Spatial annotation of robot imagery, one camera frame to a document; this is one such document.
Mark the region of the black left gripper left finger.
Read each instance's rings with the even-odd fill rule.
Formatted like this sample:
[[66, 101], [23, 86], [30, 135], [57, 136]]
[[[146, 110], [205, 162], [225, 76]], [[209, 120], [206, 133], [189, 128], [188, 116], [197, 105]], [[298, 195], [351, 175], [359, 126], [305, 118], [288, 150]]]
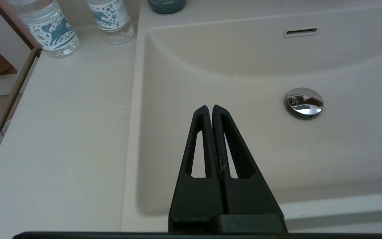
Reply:
[[[204, 178], [192, 177], [197, 135], [203, 134]], [[170, 233], [206, 233], [208, 222], [224, 213], [211, 117], [207, 106], [194, 113], [168, 214]]]

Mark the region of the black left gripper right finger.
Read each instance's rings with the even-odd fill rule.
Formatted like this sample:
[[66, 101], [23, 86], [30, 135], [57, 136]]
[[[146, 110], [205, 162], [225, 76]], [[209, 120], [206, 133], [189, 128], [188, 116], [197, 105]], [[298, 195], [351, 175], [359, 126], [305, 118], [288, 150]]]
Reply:
[[212, 125], [226, 213], [281, 216], [283, 213], [229, 111], [215, 105]]

